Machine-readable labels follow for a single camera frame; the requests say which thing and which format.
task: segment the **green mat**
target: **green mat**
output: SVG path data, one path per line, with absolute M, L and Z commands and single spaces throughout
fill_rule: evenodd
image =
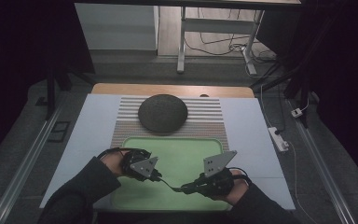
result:
M 158 157 L 156 169 L 173 187 L 194 181 L 203 173 L 203 159 L 223 152 L 221 143 L 210 138 L 130 137 L 123 147 L 138 147 Z M 198 193 L 185 195 L 162 182 L 120 177 L 121 188 L 112 193 L 112 205 L 122 211 L 222 211 L 228 204 Z

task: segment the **round black disc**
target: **round black disc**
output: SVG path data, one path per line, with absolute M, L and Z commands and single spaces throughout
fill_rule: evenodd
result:
M 139 107 L 138 118 L 148 130 L 170 133 L 178 130 L 187 119 L 187 106 L 176 96 L 154 95 Z

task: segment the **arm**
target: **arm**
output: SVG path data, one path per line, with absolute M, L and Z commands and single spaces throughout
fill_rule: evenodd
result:
M 240 175 L 240 171 L 231 171 Z M 243 179 L 234 180 L 234 188 L 224 197 L 213 197 L 215 200 L 225 201 L 233 208 L 228 215 L 242 223 L 300 223 L 290 213 L 272 201 L 257 185 L 248 186 Z
M 91 223 L 92 205 L 120 187 L 119 153 L 106 155 L 89 163 L 48 200 L 38 223 Z

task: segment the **white power strip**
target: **white power strip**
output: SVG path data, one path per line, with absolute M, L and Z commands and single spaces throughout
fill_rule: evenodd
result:
M 271 135 L 272 140 L 275 143 L 275 146 L 280 150 L 280 152 L 284 152 L 289 150 L 289 144 L 286 141 L 283 141 L 280 134 L 276 134 L 277 128 L 271 127 L 268 128 L 269 135 Z

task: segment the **black sleeve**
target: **black sleeve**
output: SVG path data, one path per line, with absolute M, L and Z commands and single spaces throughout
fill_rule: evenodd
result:
M 290 213 L 272 201 L 255 184 L 249 187 L 228 215 L 241 223 L 300 223 Z
M 77 223 L 80 220 L 90 223 L 92 205 L 120 186 L 105 164 L 94 157 L 74 178 L 54 192 L 38 223 Z

